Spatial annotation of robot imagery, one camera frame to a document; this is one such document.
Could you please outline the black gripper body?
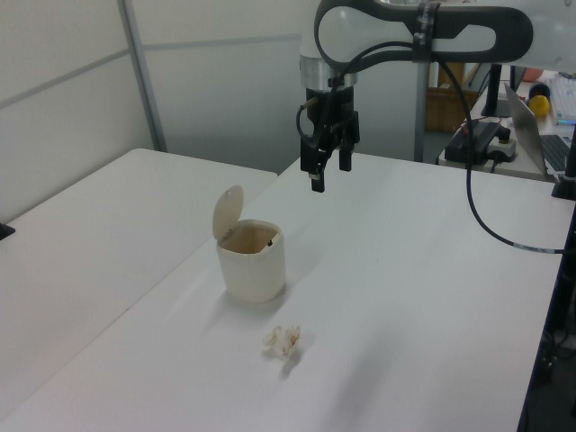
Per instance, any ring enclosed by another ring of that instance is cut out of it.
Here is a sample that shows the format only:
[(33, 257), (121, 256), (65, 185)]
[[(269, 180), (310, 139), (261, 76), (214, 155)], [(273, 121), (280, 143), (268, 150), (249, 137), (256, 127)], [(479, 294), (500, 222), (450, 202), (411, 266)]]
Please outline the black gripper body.
[(318, 98), (318, 101), (307, 110), (307, 117), (315, 131), (322, 124), (332, 126), (354, 116), (355, 89), (352, 86), (340, 87), (334, 94), (330, 91), (321, 92), (306, 88), (305, 94), (307, 100)]

